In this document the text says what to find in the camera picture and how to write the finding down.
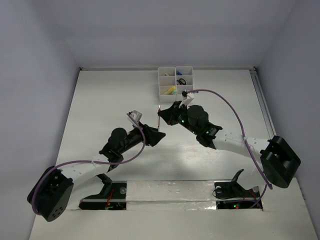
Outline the red gel pen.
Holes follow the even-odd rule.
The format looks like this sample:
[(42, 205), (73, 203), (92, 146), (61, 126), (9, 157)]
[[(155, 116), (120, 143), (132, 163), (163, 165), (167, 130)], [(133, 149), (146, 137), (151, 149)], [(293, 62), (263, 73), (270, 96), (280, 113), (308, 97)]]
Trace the red gel pen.
[(157, 130), (158, 132), (160, 131), (160, 116), (159, 116), (159, 112), (161, 111), (161, 105), (159, 104), (158, 105), (158, 110), (157, 110), (157, 117), (158, 117), (158, 120), (157, 120)]

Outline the black handled scissors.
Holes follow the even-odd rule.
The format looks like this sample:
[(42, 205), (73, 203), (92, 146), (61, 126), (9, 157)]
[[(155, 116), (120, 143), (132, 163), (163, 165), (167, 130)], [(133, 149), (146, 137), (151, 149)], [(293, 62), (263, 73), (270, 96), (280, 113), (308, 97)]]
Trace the black handled scissors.
[(183, 78), (179, 78), (176, 80), (176, 84), (180, 86), (185, 86), (187, 84), (186, 80)]

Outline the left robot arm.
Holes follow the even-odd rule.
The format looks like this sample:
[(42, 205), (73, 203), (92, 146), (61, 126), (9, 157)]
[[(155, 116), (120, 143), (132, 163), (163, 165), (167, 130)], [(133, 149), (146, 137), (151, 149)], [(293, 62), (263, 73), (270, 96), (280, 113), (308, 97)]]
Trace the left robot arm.
[(125, 164), (123, 153), (136, 145), (154, 147), (165, 136), (157, 128), (142, 123), (131, 131), (115, 128), (102, 150), (92, 158), (48, 167), (28, 194), (27, 201), (36, 215), (52, 222), (65, 211), (74, 187)]

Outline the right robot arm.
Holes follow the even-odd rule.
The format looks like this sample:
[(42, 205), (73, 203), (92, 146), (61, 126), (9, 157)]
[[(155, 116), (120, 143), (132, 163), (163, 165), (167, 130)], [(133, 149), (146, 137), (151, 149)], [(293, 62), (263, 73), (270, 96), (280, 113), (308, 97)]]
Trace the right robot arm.
[(252, 158), (262, 165), (266, 180), (279, 188), (289, 187), (301, 165), (300, 158), (283, 137), (275, 135), (271, 139), (259, 139), (227, 131), (211, 123), (209, 114), (200, 105), (186, 106), (175, 101), (171, 107), (160, 110), (158, 116), (169, 126), (183, 126), (206, 148)]

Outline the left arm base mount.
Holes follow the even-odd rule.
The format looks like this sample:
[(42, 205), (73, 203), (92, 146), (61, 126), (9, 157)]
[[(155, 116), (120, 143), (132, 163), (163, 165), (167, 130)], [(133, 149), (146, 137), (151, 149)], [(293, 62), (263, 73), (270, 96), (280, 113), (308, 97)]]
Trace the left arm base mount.
[(106, 174), (96, 177), (103, 183), (102, 189), (98, 194), (81, 199), (78, 207), (81, 210), (126, 210), (127, 182), (112, 181)]

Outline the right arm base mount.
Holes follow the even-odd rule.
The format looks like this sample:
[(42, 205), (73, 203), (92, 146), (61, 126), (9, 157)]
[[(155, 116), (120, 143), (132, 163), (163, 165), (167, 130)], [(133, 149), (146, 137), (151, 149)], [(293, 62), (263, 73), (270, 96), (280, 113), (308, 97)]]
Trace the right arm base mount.
[(244, 169), (239, 170), (231, 180), (214, 183), (212, 195), (216, 199), (218, 210), (262, 209), (261, 194), (259, 188), (244, 189), (238, 178)]

